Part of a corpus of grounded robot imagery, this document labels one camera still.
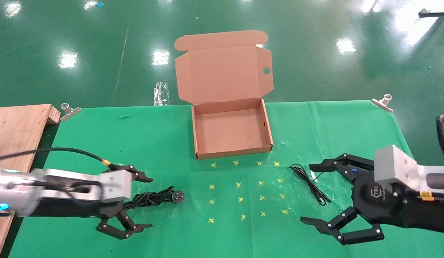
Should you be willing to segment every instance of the green tablecloth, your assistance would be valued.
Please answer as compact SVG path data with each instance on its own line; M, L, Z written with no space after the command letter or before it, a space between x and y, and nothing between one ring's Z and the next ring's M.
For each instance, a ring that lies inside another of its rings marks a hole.
M410 153L392 114L369 101L268 103L267 111L271 153L197 161L190 106L83 109L60 125L54 147L133 164L154 178L135 182L133 194L173 185L185 201L128 211L136 223L154 227L127 240L97 232L95 218L25 218L10 257L444 257L442 233L383 225L383 241L341 246L299 220L333 218L351 205L351 186L338 173L322 175L318 185L333 202L321 207L288 166L307 167L344 152L372 159L374 150L391 144ZM126 114L131 118L119 119ZM51 153L45 167L104 169L65 152ZM368 224L358 218L348 227Z

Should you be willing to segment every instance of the box flap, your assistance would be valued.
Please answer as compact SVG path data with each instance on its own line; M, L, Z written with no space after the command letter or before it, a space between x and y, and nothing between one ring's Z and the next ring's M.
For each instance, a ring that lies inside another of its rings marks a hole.
M188 35L174 44L179 98L193 104L261 98L273 90L271 52L263 31Z

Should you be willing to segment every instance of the open cardboard box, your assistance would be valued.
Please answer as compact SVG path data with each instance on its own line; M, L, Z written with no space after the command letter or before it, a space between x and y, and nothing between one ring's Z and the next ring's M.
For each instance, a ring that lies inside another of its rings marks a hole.
M192 106L197 159L269 152L262 97L273 90L271 52L257 30L180 37L174 47L179 98Z

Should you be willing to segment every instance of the wooden board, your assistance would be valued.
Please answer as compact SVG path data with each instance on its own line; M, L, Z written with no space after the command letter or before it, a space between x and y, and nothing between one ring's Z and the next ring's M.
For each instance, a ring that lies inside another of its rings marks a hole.
M0 107L0 156L37 149L45 125L59 119L60 112L51 104ZM33 160L34 154L1 160L0 168L29 172ZM0 217L0 252L12 217Z

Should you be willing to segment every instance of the green epoxy floor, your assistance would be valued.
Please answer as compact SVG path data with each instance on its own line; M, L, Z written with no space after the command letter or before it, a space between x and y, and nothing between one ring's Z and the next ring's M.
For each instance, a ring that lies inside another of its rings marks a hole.
M444 18L417 16L422 8L444 9L444 0L105 0L85 10L86 4L0 0L0 106L152 105L158 81L168 83L172 105L186 104L177 95L173 60L181 53L174 41L258 29L268 34L262 47L273 55L275 89L266 101L390 93L415 158L444 164L435 136L435 117L444 113ZM358 126L350 117L341 123Z

